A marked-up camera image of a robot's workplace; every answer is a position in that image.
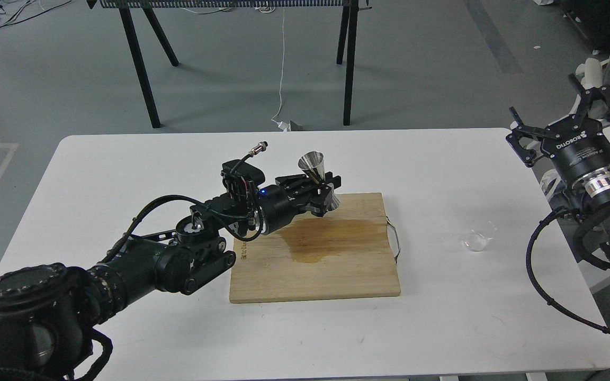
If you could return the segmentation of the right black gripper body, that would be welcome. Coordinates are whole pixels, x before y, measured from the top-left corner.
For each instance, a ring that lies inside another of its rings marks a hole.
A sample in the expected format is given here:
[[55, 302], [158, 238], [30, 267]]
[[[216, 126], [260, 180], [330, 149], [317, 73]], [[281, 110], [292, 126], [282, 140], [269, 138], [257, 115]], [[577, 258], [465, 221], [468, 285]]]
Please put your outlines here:
[[606, 168], [610, 171], [610, 142], [603, 135], [602, 123], [586, 118], [578, 123], [566, 117], [545, 128], [549, 134], [541, 152], [550, 157], [562, 180], [573, 190], [583, 188], [586, 176]]

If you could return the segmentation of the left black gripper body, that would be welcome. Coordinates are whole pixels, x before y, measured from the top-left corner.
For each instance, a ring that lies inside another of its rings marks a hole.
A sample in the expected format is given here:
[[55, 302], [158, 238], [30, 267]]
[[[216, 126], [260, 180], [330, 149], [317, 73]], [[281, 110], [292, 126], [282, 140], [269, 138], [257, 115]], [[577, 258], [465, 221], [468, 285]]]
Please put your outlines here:
[[269, 185], [257, 191], [257, 204], [262, 213], [262, 234], [271, 234], [288, 226], [293, 218], [306, 211], [311, 195], [303, 190]]

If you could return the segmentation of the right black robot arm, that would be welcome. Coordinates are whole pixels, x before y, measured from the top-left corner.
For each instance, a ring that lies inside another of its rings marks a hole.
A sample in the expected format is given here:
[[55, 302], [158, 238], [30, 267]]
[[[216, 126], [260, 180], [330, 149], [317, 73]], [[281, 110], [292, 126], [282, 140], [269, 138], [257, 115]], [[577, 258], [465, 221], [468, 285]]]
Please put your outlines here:
[[569, 80], [578, 94], [576, 110], [544, 128], [526, 125], [510, 108], [516, 127], [506, 136], [508, 144], [525, 166], [533, 167], [539, 159], [548, 158], [558, 174], [559, 190], [550, 195], [552, 212], [532, 233], [525, 263], [530, 282], [549, 306], [610, 335], [610, 328], [572, 313], [550, 297], [532, 268], [532, 249], [540, 232], [562, 219], [576, 226], [569, 243], [578, 260], [610, 270], [610, 142], [603, 133], [610, 127], [610, 87], [585, 88], [573, 74]]

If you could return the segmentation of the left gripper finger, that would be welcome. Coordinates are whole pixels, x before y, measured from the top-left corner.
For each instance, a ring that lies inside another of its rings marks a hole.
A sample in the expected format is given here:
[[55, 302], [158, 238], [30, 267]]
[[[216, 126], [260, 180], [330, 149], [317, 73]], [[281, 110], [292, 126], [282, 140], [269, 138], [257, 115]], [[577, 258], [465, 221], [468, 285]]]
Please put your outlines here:
[[324, 217], [327, 212], [332, 210], [334, 210], [334, 186], [332, 184], [324, 184], [299, 194], [300, 214], [309, 212], [316, 217]]
[[274, 179], [274, 183], [285, 191], [289, 197], [300, 197], [301, 195], [322, 195], [331, 193], [341, 186], [341, 176], [334, 176], [332, 172], [326, 172], [324, 180], [317, 183], [307, 174], [280, 176]]

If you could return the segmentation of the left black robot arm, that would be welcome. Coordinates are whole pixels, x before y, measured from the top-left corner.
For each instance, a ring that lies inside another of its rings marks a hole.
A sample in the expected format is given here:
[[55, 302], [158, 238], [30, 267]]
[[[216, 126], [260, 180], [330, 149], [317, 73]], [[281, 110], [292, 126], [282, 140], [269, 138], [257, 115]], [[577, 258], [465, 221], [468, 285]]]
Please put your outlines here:
[[264, 173], [247, 160], [267, 145], [223, 164], [226, 191], [218, 197], [165, 195], [149, 202], [90, 269], [57, 262], [1, 275], [0, 380], [73, 379], [97, 343], [102, 352], [82, 376], [95, 379], [113, 350], [95, 326], [152, 291], [188, 296], [230, 269], [237, 254], [220, 230], [250, 242], [296, 215], [323, 217], [339, 206], [341, 178], [325, 171], [318, 151], [300, 157], [302, 173], [264, 187]]

